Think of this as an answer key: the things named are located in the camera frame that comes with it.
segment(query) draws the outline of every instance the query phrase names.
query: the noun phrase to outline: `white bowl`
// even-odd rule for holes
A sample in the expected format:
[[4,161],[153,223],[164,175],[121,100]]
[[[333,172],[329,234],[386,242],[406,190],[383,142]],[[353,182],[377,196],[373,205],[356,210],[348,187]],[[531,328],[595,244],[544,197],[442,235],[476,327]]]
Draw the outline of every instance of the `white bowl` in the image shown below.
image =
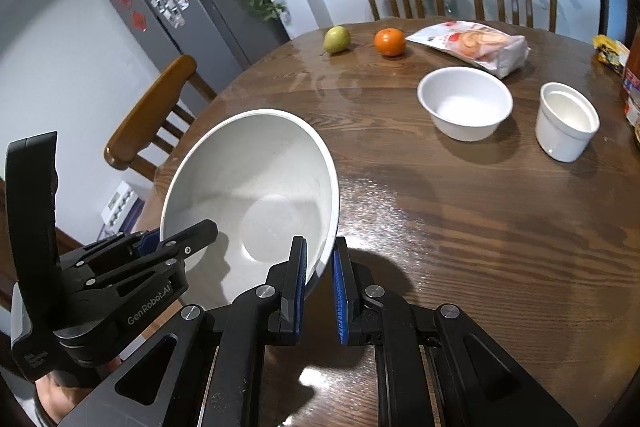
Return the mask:
[[442,68],[418,84],[418,100],[447,136],[475,142],[491,136],[513,109],[509,89],[474,68]]
[[259,109],[218,124],[181,163],[162,208],[162,239],[205,218],[218,225],[215,243],[186,260],[182,301],[215,308],[263,284],[294,235],[306,238],[309,291],[331,256],[339,205],[334,161],[308,123]]

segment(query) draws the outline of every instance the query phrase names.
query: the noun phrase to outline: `metal screw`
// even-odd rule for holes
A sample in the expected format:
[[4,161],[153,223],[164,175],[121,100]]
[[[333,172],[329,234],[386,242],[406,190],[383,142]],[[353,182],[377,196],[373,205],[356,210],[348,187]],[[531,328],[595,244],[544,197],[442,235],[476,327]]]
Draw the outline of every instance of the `metal screw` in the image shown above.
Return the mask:
[[372,299],[375,299],[376,297],[382,297],[385,294],[385,289],[377,284],[372,284],[364,288],[364,293]]
[[453,304],[444,304],[442,308],[440,308],[440,313],[443,317],[446,317],[448,319],[455,319],[458,315],[460,315],[460,310]]
[[260,299],[266,299],[267,297],[271,297],[272,295],[275,295],[275,293],[276,293],[276,288],[274,288],[269,284],[263,284],[262,286],[258,286],[255,289],[255,294]]
[[198,317],[200,317],[200,308],[198,308],[194,304],[185,306],[180,311],[180,317],[184,318],[184,320],[186,321],[192,321],[193,319],[197,319]]

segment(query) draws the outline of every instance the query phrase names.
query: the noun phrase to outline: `pear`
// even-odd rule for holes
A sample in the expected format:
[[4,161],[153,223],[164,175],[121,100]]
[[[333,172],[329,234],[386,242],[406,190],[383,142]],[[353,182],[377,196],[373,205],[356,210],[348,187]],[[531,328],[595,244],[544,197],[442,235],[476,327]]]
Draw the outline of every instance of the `pear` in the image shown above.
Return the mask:
[[327,53],[340,53],[351,44],[351,34],[343,26],[334,26],[324,35],[322,47]]

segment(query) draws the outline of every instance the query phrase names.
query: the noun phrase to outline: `wooden table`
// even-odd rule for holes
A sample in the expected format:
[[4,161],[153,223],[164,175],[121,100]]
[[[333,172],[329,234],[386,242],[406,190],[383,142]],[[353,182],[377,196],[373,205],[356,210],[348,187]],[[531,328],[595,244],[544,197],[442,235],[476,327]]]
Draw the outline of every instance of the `wooden table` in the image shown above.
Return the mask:
[[[371,44],[384,27],[411,33],[439,20],[348,26],[352,51],[334,57],[311,32],[245,71],[159,169],[142,225],[158,226],[178,165],[215,124],[254,108],[295,113],[333,155],[338,233],[353,260],[409,302],[458,304],[581,426],[596,426],[640,363],[640,154],[620,79],[588,44],[492,23],[531,47],[504,81],[513,114],[483,142],[456,142],[434,128],[415,90],[425,74],[461,62],[411,42],[406,56],[386,59]],[[600,115],[571,164],[535,138],[538,91],[552,80],[580,90]],[[373,352],[338,345],[325,276],[305,304],[302,345],[268,349],[264,425],[376,425]]]

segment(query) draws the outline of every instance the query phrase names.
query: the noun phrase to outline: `bread package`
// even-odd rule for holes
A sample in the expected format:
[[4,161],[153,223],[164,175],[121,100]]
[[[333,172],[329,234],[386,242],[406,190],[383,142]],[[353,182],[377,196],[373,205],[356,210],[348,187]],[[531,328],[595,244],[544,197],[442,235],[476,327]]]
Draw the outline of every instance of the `bread package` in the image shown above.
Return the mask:
[[451,21],[428,26],[407,40],[461,58],[498,78],[521,68],[529,56],[524,36],[507,35],[475,22]]

